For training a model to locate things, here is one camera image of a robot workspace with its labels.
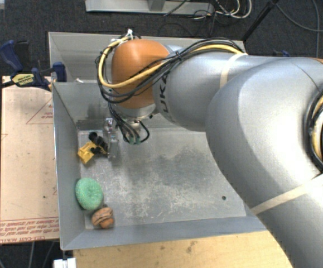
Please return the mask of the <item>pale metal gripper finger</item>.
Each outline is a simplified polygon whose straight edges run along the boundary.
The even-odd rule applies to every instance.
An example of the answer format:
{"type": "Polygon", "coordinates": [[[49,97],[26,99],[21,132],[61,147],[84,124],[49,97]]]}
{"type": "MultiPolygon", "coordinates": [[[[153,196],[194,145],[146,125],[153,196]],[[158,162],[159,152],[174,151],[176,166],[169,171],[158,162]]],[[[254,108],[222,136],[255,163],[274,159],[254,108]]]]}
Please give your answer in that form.
{"type": "Polygon", "coordinates": [[[103,137],[106,140],[117,138],[116,121],[113,118],[106,118],[103,126],[103,137]]]}
{"type": "Polygon", "coordinates": [[[118,155],[119,140],[117,138],[110,138],[108,140],[108,158],[115,159],[118,155]]]}

